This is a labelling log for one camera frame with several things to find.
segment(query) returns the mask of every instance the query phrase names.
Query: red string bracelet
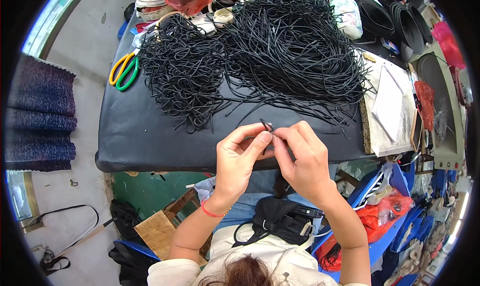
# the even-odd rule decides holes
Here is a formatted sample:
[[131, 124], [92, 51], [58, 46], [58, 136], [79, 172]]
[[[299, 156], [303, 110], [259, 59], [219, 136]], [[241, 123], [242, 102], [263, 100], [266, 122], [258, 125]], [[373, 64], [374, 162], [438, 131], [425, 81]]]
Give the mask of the red string bracelet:
[[227, 212], [225, 212], [225, 214], [215, 214], [215, 213], [212, 213], [210, 211], [207, 211], [205, 209], [205, 198], [201, 200], [201, 209], [202, 211], [207, 214], [209, 217], [224, 217], [225, 215], [227, 215], [229, 213], [229, 211], [232, 209], [230, 208]]

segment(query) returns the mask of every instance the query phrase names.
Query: blue jeans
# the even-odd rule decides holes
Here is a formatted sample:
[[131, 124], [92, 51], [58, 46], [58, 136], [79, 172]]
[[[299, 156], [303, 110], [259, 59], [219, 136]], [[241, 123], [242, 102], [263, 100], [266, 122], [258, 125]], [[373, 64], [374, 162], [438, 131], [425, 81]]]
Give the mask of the blue jeans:
[[[335, 177], [337, 165], [329, 165], [330, 176]], [[213, 230], [215, 233], [218, 229], [226, 226], [237, 225], [249, 221], [255, 215], [255, 206], [260, 199], [272, 196], [274, 193], [273, 185], [275, 183], [276, 170], [254, 171], [250, 176], [247, 190], [243, 193], [237, 202], [232, 205], [232, 209], [222, 219], [222, 221]], [[286, 197], [302, 205], [317, 208], [306, 198], [298, 193], [290, 194]], [[313, 234], [316, 235], [321, 227], [321, 219], [313, 220]]]

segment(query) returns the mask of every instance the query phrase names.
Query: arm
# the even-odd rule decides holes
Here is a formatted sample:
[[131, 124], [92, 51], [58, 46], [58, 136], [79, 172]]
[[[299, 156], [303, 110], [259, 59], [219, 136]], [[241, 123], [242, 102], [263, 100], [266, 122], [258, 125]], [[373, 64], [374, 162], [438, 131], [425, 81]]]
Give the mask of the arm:
[[[213, 195], [204, 208], [214, 214], [225, 214], [245, 192], [256, 160], [273, 157], [273, 151], [262, 151], [272, 140], [261, 123], [238, 127], [216, 147], [217, 176]], [[223, 217], [210, 217], [201, 208], [177, 228], [170, 245], [169, 259], [198, 262], [199, 249]]]
[[[328, 151], [305, 121], [274, 131], [275, 157], [283, 177], [301, 196], [323, 210], [342, 248], [340, 283], [371, 284], [367, 233], [357, 213], [328, 173]], [[295, 161], [292, 161], [286, 140]]]

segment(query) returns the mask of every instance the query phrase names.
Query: woman's right hand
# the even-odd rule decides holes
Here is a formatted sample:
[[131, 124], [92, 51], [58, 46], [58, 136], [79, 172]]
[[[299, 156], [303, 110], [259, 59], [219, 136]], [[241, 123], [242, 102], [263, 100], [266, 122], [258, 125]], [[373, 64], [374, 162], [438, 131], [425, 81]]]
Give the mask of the woman's right hand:
[[[337, 186], [328, 172], [327, 147], [306, 121], [291, 127], [277, 128], [273, 134], [275, 157], [285, 180], [295, 191], [310, 202], [323, 208], [336, 201]], [[296, 161], [292, 161], [288, 146]]]

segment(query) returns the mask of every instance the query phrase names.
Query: green floor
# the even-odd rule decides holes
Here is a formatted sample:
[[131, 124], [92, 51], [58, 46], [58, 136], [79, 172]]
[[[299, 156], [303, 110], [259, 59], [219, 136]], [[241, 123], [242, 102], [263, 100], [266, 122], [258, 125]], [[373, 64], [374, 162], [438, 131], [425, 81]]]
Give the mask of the green floor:
[[[360, 180], [365, 174], [375, 170], [378, 162], [371, 160], [344, 162], [338, 165], [348, 174]], [[207, 179], [202, 173], [196, 172], [170, 172], [165, 175], [165, 181], [160, 175], [139, 173], [135, 177], [125, 172], [113, 173], [112, 189], [115, 199], [129, 202], [139, 210], [142, 220], [152, 216], [163, 209], [171, 201], [180, 198], [188, 188], [186, 185], [195, 184]], [[178, 216], [184, 220], [186, 216], [195, 211], [192, 203], [187, 204]]]

